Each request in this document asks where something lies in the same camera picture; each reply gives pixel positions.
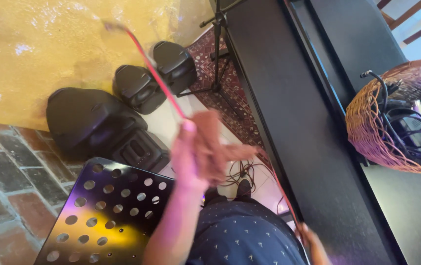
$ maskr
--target navy patterned shirt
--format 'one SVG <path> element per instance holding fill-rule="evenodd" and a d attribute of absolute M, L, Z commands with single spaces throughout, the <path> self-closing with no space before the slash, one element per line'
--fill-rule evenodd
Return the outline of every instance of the navy patterned shirt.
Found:
<path fill-rule="evenodd" d="M 302 245 L 261 204 L 220 202 L 202 209 L 187 265 L 304 265 Z"/>

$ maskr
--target wicker basket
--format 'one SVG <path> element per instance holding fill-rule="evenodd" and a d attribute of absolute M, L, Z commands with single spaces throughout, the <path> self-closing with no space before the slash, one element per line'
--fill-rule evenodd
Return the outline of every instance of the wicker basket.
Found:
<path fill-rule="evenodd" d="M 385 72 L 381 77 L 387 84 L 402 80 L 400 88 L 389 95 L 390 99 L 408 102 L 421 99 L 421 60 L 401 64 Z M 376 98 L 381 92 L 380 87 L 377 79 L 373 79 L 349 104 L 346 110 L 348 140 L 359 153 L 379 165 L 405 172 L 421 173 L 421 166 L 407 159 L 395 147 L 390 135 L 378 126 L 381 122 Z M 376 106 L 376 111 L 371 109 L 373 105 Z"/>

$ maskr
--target brick wall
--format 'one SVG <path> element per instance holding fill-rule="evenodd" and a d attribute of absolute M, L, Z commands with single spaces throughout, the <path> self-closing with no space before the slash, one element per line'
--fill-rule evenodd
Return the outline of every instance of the brick wall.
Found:
<path fill-rule="evenodd" d="M 48 132 L 0 124 L 0 264 L 33 264 L 82 169 Z"/>

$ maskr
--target person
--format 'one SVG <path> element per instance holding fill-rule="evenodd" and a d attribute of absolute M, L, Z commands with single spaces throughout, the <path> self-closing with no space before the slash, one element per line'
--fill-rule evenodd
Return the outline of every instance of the person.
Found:
<path fill-rule="evenodd" d="M 209 189 L 208 181 L 197 176 L 195 135 L 195 124 L 185 120 L 171 150 L 176 183 L 145 248 L 144 265 L 308 264 L 296 236 L 310 249 L 311 264 L 331 264 L 318 236 L 306 224 L 294 233 L 271 210 L 251 199 L 248 180 L 240 183 L 237 198 L 231 202 L 215 188 Z"/>

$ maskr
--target music stand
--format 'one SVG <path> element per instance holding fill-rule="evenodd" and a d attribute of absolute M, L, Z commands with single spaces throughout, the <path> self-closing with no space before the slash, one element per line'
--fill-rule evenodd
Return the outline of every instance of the music stand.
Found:
<path fill-rule="evenodd" d="M 218 70 L 218 59 L 220 59 L 220 57 L 219 57 L 220 33 L 222 31 L 222 27 L 225 27 L 225 29 L 227 28 L 226 12 L 229 11 L 230 9 L 234 8 L 238 4 L 244 2 L 244 1 L 245 0 L 238 0 L 238 1 L 235 1 L 235 2 L 231 3 L 228 7 L 224 8 L 224 9 L 220 9 L 220 0 L 216 0 L 216 11 L 215 11 L 214 17 L 210 18 L 206 21 L 203 21 L 203 22 L 201 22 L 201 24 L 199 24 L 199 27 L 201 27 L 201 28 L 205 27 L 210 22 L 212 22 L 212 24 L 214 25 L 215 59 L 216 59 L 216 61 L 215 61 L 214 83 L 212 84 L 212 86 L 210 88 L 205 88 L 205 89 L 192 91 L 192 92 L 188 92 L 188 93 L 181 93 L 181 94 L 177 95 L 177 97 L 180 98 L 180 97 L 183 97 L 183 96 L 197 94 L 197 93 L 201 93 L 201 92 L 218 93 L 222 96 L 222 98 L 225 99 L 225 101 L 231 107 L 233 112 L 235 112 L 237 114 L 238 118 L 241 119 L 241 120 L 243 119 L 243 116 L 234 109 L 234 107 L 230 103 L 230 100 L 227 98 L 227 96 L 225 96 L 224 93 L 222 93 L 222 86 L 220 84 L 220 80 L 224 76 L 225 69 L 227 68 L 228 63 L 230 62 L 229 58 L 226 58 L 224 68 L 222 69 L 222 72 L 221 72 L 220 76 L 218 75 L 218 72 L 219 72 L 219 70 Z"/>

